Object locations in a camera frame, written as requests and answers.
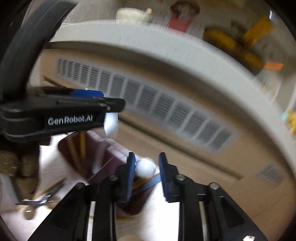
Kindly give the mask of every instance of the beige wall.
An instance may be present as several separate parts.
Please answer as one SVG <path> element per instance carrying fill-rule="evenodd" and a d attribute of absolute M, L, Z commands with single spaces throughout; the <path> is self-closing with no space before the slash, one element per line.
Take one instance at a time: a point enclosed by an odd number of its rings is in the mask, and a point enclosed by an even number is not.
<path fill-rule="evenodd" d="M 223 111 L 221 107 L 214 105 L 210 100 L 197 96 L 194 90 L 178 80 L 169 79 L 139 66 L 97 54 L 71 50 L 44 50 L 41 56 L 41 75 L 62 85 L 77 87 L 56 77 L 55 65 L 58 56 L 83 59 L 116 68 L 122 72 L 131 72 L 134 75 L 160 83 L 191 98 L 214 113 L 216 117 L 229 123 L 237 130 L 238 136 L 222 152 L 213 153 L 161 129 L 141 116 L 125 111 L 120 117 L 134 127 L 121 123 L 117 141 L 128 149 L 134 150 L 142 156 L 149 156 L 154 160 L 157 160 L 159 152 L 166 151 L 169 162 L 177 165 L 180 172 L 188 175 L 194 181 L 204 184 L 217 181 L 250 217 L 254 217 L 254 221 L 269 240 L 279 238 L 286 228 L 286 224 L 295 214 L 294 178 L 290 176 L 289 170 L 282 165 L 284 160 L 278 155 L 278 152 L 258 138 L 248 126 L 240 123 L 235 116 Z M 256 176 L 271 162 L 275 163 L 285 176 L 285 180 L 279 185 L 260 180 Z M 277 228 L 272 228 L 272 224 L 264 222 L 267 217 L 270 219 L 269 223 L 277 223 Z"/>

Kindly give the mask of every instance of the orange object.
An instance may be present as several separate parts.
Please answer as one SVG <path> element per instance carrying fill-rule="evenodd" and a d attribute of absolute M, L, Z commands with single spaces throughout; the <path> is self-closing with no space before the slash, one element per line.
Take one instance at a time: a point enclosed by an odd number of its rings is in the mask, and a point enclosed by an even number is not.
<path fill-rule="evenodd" d="M 267 16 L 264 16 L 241 37 L 241 41 L 243 42 L 244 47 L 250 48 L 260 38 L 268 34 L 273 28 L 274 25 L 272 24 L 270 19 Z"/>
<path fill-rule="evenodd" d="M 264 69 L 282 70 L 283 67 L 284 67 L 284 64 L 281 64 L 281 63 L 266 62 Z"/>

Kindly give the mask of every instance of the metal screw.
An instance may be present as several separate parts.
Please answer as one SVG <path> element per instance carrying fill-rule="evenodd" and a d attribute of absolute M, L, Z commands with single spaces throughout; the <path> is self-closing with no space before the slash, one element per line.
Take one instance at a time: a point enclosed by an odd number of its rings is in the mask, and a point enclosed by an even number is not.
<path fill-rule="evenodd" d="M 176 175 L 176 179 L 179 181 L 184 181 L 186 179 L 186 177 L 183 174 L 178 174 L 178 175 Z"/>
<path fill-rule="evenodd" d="M 32 220 L 35 216 L 35 213 L 36 213 L 36 207 L 27 206 L 24 209 L 24 218 L 26 220 Z"/>
<path fill-rule="evenodd" d="M 116 177 L 116 175 L 114 175 L 114 174 L 109 177 L 110 181 L 116 181 L 117 179 L 118 179 L 118 177 Z"/>
<path fill-rule="evenodd" d="M 75 185 L 75 187 L 77 188 L 77 189 L 82 189 L 82 188 L 84 188 L 84 183 L 77 183 L 76 185 Z"/>
<path fill-rule="evenodd" d="M 219 188 L 219 184 L 217 183 L 210 183 L 210 188 L 214 189 L 214 190 L 217 190 Z"/>
<path fill-rule="evenodd" d="M 54 209 L 61 200 L 57 197 L 52 197 L 47 200 L 46 206 L 50 209 Z"/>

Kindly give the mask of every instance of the yellow object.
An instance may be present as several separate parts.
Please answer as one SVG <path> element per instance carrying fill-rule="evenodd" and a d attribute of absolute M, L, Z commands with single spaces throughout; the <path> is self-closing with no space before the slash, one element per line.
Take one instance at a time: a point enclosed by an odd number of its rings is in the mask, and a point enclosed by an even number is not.
<path fill-rule="evenodd" d="M 83 169 L 83 167 L 81 165 L 81 162 L 80 162 L 80 160 L 78 158 L 78 154 L 77 154 L 77 151 L 76 151 L 76 148 L 75 148 L 75 144 L 74 144 L 74 142 L 73 142 L 73 140 L 72 140 L 71 137 L 68 137 L 67 138 L 67 144 L 68 144 L 69 151 L 71 153 L 71 156 L 73 158 L 73 161 L 74 161 L 74 164 L 75 164 L 77 170 L 82 175 L 84 175 L 85 174 L 85 171 L 84 171 L 84 169 Z"/>
<path fill-rule="evenodd" d="M 239 56 L 249 65 L 262 69 L 264 62 L 256 55 L 239 45 L 233 38 L 218 29 L 209 29 L 204 32 L 203 39 L 231 56 Z"/>
<path fill-rule="evenodd" d="M 268 34 L 274 25 L 267 16 L 260 19 L 248 32 L 246 32 L 241 40 L 246 48 L 253 46 L 260 38 Z"/>
<path fill-rule="evenodd" d="M 289 125 L 289 129 L 290 129 L 290 132 L 292 134 L 296 134 L 296 113 L 293 112 L 292 110 L 289 110 L 287 112 L 287 122 L 288 122 L 288 125 Z"/>
<path fill-rule="evenodd" d="M 80 137 L 80 157 L 82 162 L 86 160 L 86 140 L 85 140 L 85 131 L 79 132 Z"/>
<path fill-rule="evenodd" d="M 139 186 L 141 186 L 144 183 L 148 182 L 152 177 L 150 177 L 150 178 L 139 178 L 137 181 L 135 181 L 132 184 L 131 189 L 134 190 L 134 189 L 138 188 Z"/>

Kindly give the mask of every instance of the white egg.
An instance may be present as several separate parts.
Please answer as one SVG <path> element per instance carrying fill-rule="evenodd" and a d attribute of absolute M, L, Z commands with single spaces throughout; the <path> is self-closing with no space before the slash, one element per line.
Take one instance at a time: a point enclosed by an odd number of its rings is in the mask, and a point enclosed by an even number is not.
<path fill-rule="evenodd" d="M 136 175 L 140 178 L 152 177 L 155 170 L 155 162 L 149 157 L 142 157 L 136 163 Z"/>

